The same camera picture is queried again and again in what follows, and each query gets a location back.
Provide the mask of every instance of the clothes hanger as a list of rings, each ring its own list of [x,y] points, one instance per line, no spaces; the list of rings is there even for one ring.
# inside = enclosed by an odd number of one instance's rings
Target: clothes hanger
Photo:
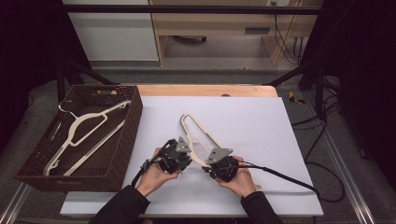
[[[215,138],[206,130],[206,128],[205,128],[205,127],[198,121],[198,119],[196,119],[192,114],[183,114],[183,115],[181,116],[181,118],[180,118],[180,124],[181,124],[181,127],[183,128],[184,133],[186,134],[187,138],[189,139],[189,148],[190,148],[190,150],[191,150],[190,154],[191,154],[192,160],[195,161],[195,162],[197,162],[198,164],[200,164],[200,165],[203,166],[203,167],[210,167],[210,163],[211,163],[212,161],[210,161],[209,159],[208,159],[207,161],[203,161],[201,158],[199,158],[198,155],[196,154],[195,150],[194,150],[192,141],[193,141],[193,140],[197,141],[199,144],[201,144],[201,146],[204,147],[204,149],[205,149],[208,153],[211,153],[212,150],[209,149],[209,148],[207,148],[204,144],[202,144],[202,143],[200,142],[199,139],[194,138],[194,137],[191,136],[191,134],[189,133],[189,131],[188,131],[188,129],[187,129],[187,125],[186,125],[186,121],[185,121],[185,119],[186,119],[187,117],[190,117],[191,120],[194,121],[194,123],[198,126],[198,128],[200,128],[201,131],[202,131],[204,134],[207,135],[207,137],[216,145],[216,147],[217,147],[218,149],[224,149],[224,148],[220,146],[219,142],[215,140]],[[223,157],[228,156],[228,155],[230,155],[230,154],[233,152],[233,150],[230,149],[230,148],[227,148],[226,151],[228,151],[228,152],[226,152],[226,154],[222,155]],[[256,189],[257,191],[263,191],[262,185],[260,185],[260,183],[257,182],[257,180],[255,180],[254,178],[252,178],[252,180],[253,180],[253,184],[254,184],[255,189]]]
[[[80,167],[99,147],[102,146],[111,136],[113,136],[123,125],[125,120],[123,120],[116,128],[114,128],[110,133],[108,133],[102,140],[100,140],[93,148],[91,148],[84,156],[79,159],[64,175],[73,174],[78,167]]]
[[[102,126],[106,121],[107,121],[107,115],[108,113],[110,113],[111,111],[114,111],[116,109],[123,109],[125,108],[127,105],[129,105],[131,103],[130,100],[128,101],[123,101],[117,105],[113,105],[110,108],[100,112],[100,113],[89,113],[89,114],[85,114],[81,117],[77,117],[75,114],[73,114],[70,111],[65,111],[61,108],[61,104],[62,102],[59,104],[59,109],[65,113],[69,113],[71,114],[76,120],[71,124],[70,128],[69,128],[69,132],[67,135],[67,139],[64,141],[64,143],[62,144],[62,146],[58,149],[58,151],[55,153],[55,155],[52,156],[52,158],[49,160],[49,162],[47,163],[46,167],[44,168],[43,171],[43,175],[50,175],[50,170],[56,168],[58,166],[59,163],[59,158],[61,157],[61,155],[64,153],[64,151],[66,150],[66,148],[68,146],[71,147],[76,147],[78,146],[81,142],[83,142],[88,136],[90,136],[94,131],[96,131],[100,126]],[[87,120],[87,119],[93,119],[93,118],[99,118],[99,117],[103,117],[104,119],[96,126],[94,127],[92,130],[90,130],[87,134],[85,134],[81,139],[79,139],[76,143],[72,142],[72,139],[74,137],[75,131],[78,127],[78,125],[80,125],[83,121]]]

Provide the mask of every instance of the black curtain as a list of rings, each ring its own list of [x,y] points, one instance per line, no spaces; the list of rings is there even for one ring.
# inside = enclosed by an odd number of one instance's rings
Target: black curtain
[[[344,4],[348,1],[325,1]],[[340,101],[368,158],[396,189],[396,1],[354,1],[332,38],[322,46],[324,75],[340,79]],[[319,17],[306,46],[308,61],[336,18]],[[302,81],[315,81],[315,70]]]
[[[0,1],[0,152],[18,127],[31,89],[56,79],[62,61],[91,68],[62,0]]]

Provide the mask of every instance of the white board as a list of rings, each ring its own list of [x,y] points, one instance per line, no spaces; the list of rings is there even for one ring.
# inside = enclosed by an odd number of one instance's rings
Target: white board
[[[259,97],[142,97],[143,115],[124,180],[130,184],[145,159],[171,138],[186,136],[179,123],[193,114],[222,147],[259,166],[312,185],[281,98]],[[321,216],[317,196],[261,170],[250,169],[281,216]],[[114,193],[70,192],[63,215],[94,215]],[[146,212],[152,217],[241,217],[246,213],[228,189],[219,187],[193,162],[177,180],[148,196]]]

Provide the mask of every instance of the black sleeve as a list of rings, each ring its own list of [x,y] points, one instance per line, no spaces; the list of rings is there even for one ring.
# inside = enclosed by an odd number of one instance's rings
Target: black sleeve
[[[146,212],[149,201],[135,188],[128,185],[118,192],[90,221],[98,223],[134,223]]]
[[[253,192],[242,198],[241,204],[254,224],[283,223],[262,191]]]

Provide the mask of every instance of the floor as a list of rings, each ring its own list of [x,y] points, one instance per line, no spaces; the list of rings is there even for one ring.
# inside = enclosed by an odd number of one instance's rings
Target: floor
[[[205,43],[196,39],[172,37],[168,40],[165,56],[163,67],[155,63],[109,64],[99,62],[93,63],[93,65],[95,70],[104,77],[121,83],[136,84],[262,84],[286,74],[296,66],[288,63],[287,60],[283,60],[280,66],[272,66],[261,39],[254,36],[209,36]],[[284,100],[291,123],[313,116],[309,105],[313,99],[313,92],[299,91],[297,88],[299,78],[294,77],[276,88],[279,96]],[[291,91],[297,101],[290,100]],[[325,91],[325,97],[331,95],[331,92]],[[2,186],[0,188],[0,211],[7,208],[8,202],[11,201],[20,184],[13,179],[13,176],[18,172],[25,158],[46,129],[57,108],[55,83],[50,82],[33,90],[31,102],[32,105],[26,111],[20,127],[14,133],[6,150],[0,155],[0,185]],[[329,98],[327,105],[333,103],[336,103],[336,98]],[[328,116],[326,131],[331,134],[335,146],[342,154],[375,222],[359,220],[351,203],[353,199],[351,195],[347,195],[340,203],[322,202],[325,215],[318,217],[317,223],[396,223],[395,192],[382,176],[375,162],[361,158],[359,143],[355,140],[342,115],[342,108],[337,106],[333,109]],[[307,154],[320,133],[318,122],[320,124],[320,121],[314,119],[304,126],[295,128],[295,135],[303,155]],[[323,164],[336,172],[330,156],[329,144],[324,137],[319,139],[309,160]],[[322,192],[324,197],[331,199],[339,197],[340,185],[333,176],[316,166],[308,165],[307,167],[315,187]],[[63,200],[62,192],[45,193],[31,189],[18,215],[17,222],[61,223],[59,219],[70,221],[69,217],[59,215]],[[285,218],[285,222],[311,223],[312,220]]]

